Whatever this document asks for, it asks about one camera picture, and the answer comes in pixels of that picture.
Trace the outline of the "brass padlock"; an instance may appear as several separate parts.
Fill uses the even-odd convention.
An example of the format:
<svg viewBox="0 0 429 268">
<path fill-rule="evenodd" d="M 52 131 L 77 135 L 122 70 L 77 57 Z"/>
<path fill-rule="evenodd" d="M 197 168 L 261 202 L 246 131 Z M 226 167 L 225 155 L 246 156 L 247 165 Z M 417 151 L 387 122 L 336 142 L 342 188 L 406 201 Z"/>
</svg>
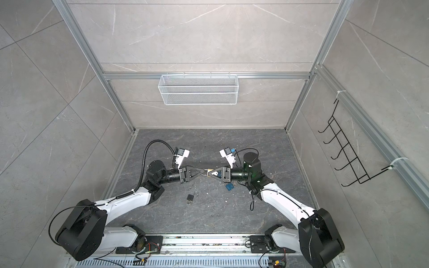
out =
<svg viewBox="0 0 429 268">
<path fill-rule="evenodd" d="M 206 175 L 211 177 L 211 178 L 217 178 L 218 177 L 218 171 L 213 170 L 213 169 L 206 169 Z"/>
</svg>

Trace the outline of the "teal blue padlock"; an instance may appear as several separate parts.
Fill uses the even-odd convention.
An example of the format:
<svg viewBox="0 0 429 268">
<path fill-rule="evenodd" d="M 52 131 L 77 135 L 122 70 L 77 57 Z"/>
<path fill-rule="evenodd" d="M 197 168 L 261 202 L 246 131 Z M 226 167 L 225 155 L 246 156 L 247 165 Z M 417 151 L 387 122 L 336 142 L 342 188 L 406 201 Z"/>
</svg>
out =
<svg viewBox="0 0 429 268">
<path fill-rule="evenodd" d="M 226 187 L 226 189 L 227 189 L 228 191 L 231 191 L 231 190 L 233 190 L 233 189 L 234 189 L 234 185 L 233 185 L 232 183 L 227 183 L 227 184 L 225 185 L 225 187 Z"/>
</svg>

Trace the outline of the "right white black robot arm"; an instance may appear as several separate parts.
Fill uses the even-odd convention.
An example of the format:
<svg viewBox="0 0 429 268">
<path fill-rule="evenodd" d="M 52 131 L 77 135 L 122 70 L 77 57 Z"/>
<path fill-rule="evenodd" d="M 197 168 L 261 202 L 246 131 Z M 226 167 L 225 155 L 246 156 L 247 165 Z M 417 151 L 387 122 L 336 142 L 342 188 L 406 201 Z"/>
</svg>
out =
<svg viewBox="0 0 429 268">
<path fill-rule="evenodd" d="M 208 170 L 207 175 L 224 183 L 242 181 L 252 199 L 260 199 L 284 215 L 294 229 L 276 224 L 264 233 L 264 253 L 292 250 L 313 268 L 324 268 L 345 249 L 332 216 L 323 208 L 309 207 L 283 191 L 264 174 L 257 153 L 244 155 L 242 167 L 233 164 Z"/>
</svg>

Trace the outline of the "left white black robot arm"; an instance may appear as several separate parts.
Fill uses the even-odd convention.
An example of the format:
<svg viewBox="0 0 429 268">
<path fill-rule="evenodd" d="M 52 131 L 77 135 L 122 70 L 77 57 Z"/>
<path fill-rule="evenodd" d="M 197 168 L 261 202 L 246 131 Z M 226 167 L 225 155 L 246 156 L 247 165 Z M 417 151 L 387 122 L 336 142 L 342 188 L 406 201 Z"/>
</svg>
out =
<svg viewBox="0 0 429 268">
<path fill-rule="evenodd" d="M 145 242 L 143 230 L 132 224 L 123 227 L 107 227 L 107 224 L 155 202 L 164 193 L 163 184 L 189 182 L 204 173 L 206 170 L 193 166 L 167 169 L 162 161 L 155 160 L 140 178 L 138 189 L 97 202 L 84 199 L 70 207 L 70 215 L 50 239 L 77 261 L 110 248 L 140 251 Z"/>
</svg>

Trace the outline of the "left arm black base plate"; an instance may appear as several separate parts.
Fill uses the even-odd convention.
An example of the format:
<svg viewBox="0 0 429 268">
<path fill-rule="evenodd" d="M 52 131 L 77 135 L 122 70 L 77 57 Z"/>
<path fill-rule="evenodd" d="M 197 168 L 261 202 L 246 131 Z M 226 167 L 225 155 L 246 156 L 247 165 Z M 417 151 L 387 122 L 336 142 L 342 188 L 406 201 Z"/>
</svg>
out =
<svg viewBox="0 0 429 268">
<path fill-rule="evenodd" d="M 135 242 L 132 247 L 119 247 L 116 249 L 116 254 L 138 254 L 138 253 L 159 253 L 163 245 L 163 236 L 146 236 L 144 239 Z"/>
</svg>

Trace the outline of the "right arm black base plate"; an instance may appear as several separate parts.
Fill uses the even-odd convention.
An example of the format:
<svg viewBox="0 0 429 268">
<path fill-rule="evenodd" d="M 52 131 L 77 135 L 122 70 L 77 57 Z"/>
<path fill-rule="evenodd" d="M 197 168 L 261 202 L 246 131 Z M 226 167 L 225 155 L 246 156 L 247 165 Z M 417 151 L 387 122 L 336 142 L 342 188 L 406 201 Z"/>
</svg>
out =
<svg viewBox="0 0 429 268">
<path fill-rule="evenodd" d="M 250 249 L 251 253 L 295 253 L 299 248 L 299 242 L 294 237 L 288 236 L 250 236 L 244 243 L 245 247 Z"/>
</svg>

